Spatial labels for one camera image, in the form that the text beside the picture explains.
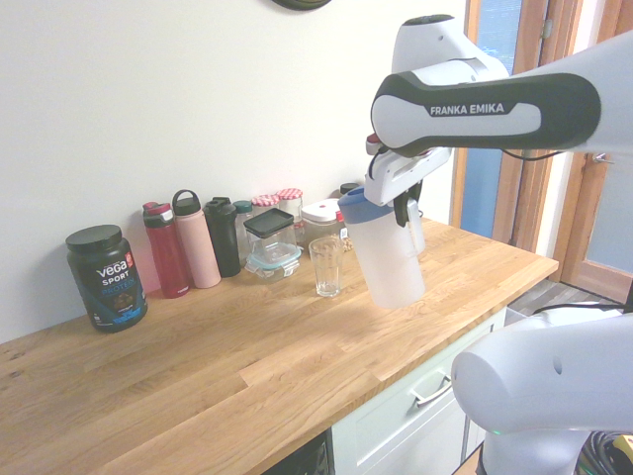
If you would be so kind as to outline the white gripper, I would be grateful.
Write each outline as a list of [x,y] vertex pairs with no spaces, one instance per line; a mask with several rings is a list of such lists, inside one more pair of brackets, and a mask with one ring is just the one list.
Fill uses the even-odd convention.
[[421,181],[444,165],[451,153],[451,148],[435,147],[422,155],[405,157],[380,146],[366,173],[365,198],[378,206],[394,200],[396,222],[404,228],[409,222],[408,200],[419,201]]

